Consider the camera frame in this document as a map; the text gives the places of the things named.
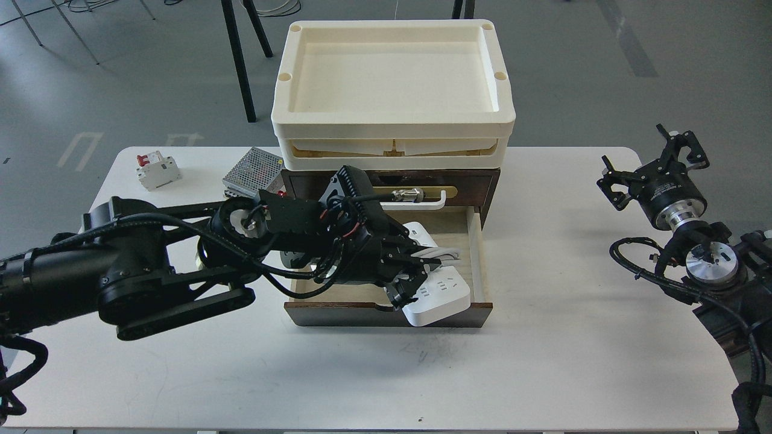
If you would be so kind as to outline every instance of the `metal mesh cover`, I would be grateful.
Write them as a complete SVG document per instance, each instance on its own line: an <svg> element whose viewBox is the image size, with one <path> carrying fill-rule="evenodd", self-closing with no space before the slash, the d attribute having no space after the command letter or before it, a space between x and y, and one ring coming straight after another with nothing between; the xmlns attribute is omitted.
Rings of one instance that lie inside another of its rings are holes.
<svg viewBox="0 0 772 434"><path fill-rule="evenodd" d="M238 192L250 198L257 191L277 192L281 186L281 171L284 160L274 154L253 147L236 163L222 179L222 183L231 192Z"/></svg>

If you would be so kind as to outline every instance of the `white table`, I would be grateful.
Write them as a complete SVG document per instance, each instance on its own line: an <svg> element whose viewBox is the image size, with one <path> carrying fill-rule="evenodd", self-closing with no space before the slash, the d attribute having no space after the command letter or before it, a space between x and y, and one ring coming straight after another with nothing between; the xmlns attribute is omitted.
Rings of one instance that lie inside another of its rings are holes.
<svg viewBox="0 0 772 434"><path fill-rule="evenodd" d="M183 178L146 192L134 157L155 149L122 151L94 204L218 200L247 151L162 148ZM736 380L719 345L689 307L608 256L623 236L669 235L637 205L608 204L595 186L603 154L639 165L620 147L507 150L483 232L494 309L482 329L297 327L263 281L250 307L134 342L86 315L32 334L49 363L18 390L29 412L7 426L733 429ZM192 254L171 251L179 271Z"/></svg>

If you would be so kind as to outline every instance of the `floor marking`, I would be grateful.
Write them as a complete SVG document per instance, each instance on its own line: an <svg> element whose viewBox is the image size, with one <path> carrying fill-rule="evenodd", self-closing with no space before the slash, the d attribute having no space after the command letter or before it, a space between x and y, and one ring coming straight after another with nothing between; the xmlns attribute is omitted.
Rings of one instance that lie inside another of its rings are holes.
<svg viewBox="0 0 772 434"><path fill-rule="evenodd" d="M614 36L619 42L619 48L622 49L633 74L636 77L658 77L659 74L654 69L652 60L649 59L641 41L632 31L628 20L622 15L616 0L596 0L596 2L606 18L608 26L614 32Z"/></svg>
<svg viewBox="0 0 772 434"><path fill-rule="evenodd" d="M204 138L204 136L200 135L199 133L193 133L193 134L166 134L166 144L164 146L193 146L195 145L196 140L201 140ZM186 144L180 145L180 144L174 144L178 138L187 138L188 142Z"/></svg>
<svg viewBox="0 0 772 434"><path fill-rule="evenodd" d="M75 148L78 146L78 143L83 138L89 138L91 139L91 143L89 144L89 147L86 149L86 153L83 154L83 156L80 159L80 162L75 167L75 171L82 171L86 164L91 159L91 154L93 154L94 149L97 148L97 145L99 144L99 141L102 140L102 136L104 133L93 133L93 132L83 132L75 134L75 137L73 137L72 141L70 141L69 146L66 150L64 150L64 154L59 158L59 161L56 163L56 166L58 167L64 167L64 164L69 159L69 156L73 154L73 151L75 151Z"/></svg>

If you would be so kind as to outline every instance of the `wooden drawer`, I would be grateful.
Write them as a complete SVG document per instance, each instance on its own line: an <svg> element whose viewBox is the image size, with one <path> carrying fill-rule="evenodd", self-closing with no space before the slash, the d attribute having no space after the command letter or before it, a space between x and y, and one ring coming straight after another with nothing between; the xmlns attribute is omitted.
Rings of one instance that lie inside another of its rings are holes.
<svg viewBox="0 0 772 434"><path fill-rule="evenodd" d="M472 206L485 225L500 169L442 169L413 171L366 171L379 188L447 187L447 206ZM319 198L335 171L282 171L287 192L296 198Z"/></svg>
<svg viewBox="0 0 772 434"><path fill-rule="evenodd" d="M420 222L442 247L461 249L462 263L456 269L472 291L471 307L426 327L482 327L493 309L486 292L480 215L474 207L445 207L438 211L388 212L400 223ZM294 280L292 290L305 293L316 284ZM411 327L401 312L390 307L384 289L375 285L333 285L309 300L290 298L284 308L300 326Z"/></svg>

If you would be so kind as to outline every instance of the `chair leg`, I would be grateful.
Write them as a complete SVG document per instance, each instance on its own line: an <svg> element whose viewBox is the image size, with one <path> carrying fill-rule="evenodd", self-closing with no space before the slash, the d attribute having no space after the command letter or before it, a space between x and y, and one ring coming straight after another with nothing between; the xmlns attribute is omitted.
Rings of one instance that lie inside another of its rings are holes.
<svg viewBox="0 0 772 434"><path fill-rule="evenodd" d="M268 36L266 36L266 31L262 29L260 17L255 10L255 3L252 0L244 0L244 8L246 9L246 14L249 15L249 20L252 21L252 27L255 28L255 33L257 33L257 39L260 41L263 54L265 54L266 57L273 57L271 45L268 44Z"/></svg>
<svg viewBox="0 0 772 434"><path fill-rule="evenodd" d="M453 2L453 13L450 15L450 19L460 19L461 18L461 5L463 4L464 0L455 0Z"/></svg>
<svg viewBox="0 0 772 434"><path fill-rule="evenodd" d="M475 18L475 0L466 0L464 8L464 19Z"/></svg>
<svg viewBox="0 0 772 434"><path fill-rule="evenodd" d="M97 60L97 57L94 55L94 53L91 52L91 49L89 48L88 45L86 45L86 42L83 41L83 38L80 37L80 34L78 34L78 32L75 30L75 28L73 27L73 24L71 22L69 22L67 17L65 17L64 12L62 12L62 9L56 3L56 0L51 0L51 4L53 4L53 6L56 8L56 10L59 11L59 15L62 16L62 19L64 20L64 22L67 23L67 25L69 26L69 29L72 30L73 33L75 33L75 37L78 38L78 40L80 41L81 44L83 44L83 48L85 48L86 51L89 52L89 55L91 56L91 59L94 59L94 62L96 62L96 64L99 65L99 60Z"/></svg>
<svg viewBox="0 0 772 434"><path fill-rule="evenodd" d="M38 42L39 46L43 46L43 43L40 42L40 38L38 38L37 33L35 33L35 30L32 30L32 26L29 24L29 21L27 21L27 17L24 16L24 12L22 12L22 10L19 8L19 5L16 4L16 0L11 0L11 3L13 3L13 7L16 8L19 16L22 17L22 20L24 20L24 23L27 25L29 32L32 33L32 36L35 36L35 41Z"/></svg>
<svg viewBox="0 0 772 434"><path fill-rule="evenodd" d="M246 112L247 122L256 122L255 104L252 102L252 91L249 89L249 77L246 74L246 65L244 64L244 53L239 40L239 29L236 27L236 17L233 13L232 0L221 0L222 14L225 16L225 27L228 30L228 40L231 43L233 53L233 63L236 67L236 76L239 78L239 88L242 91L242 100L244 101L244 111Z"/></svg>

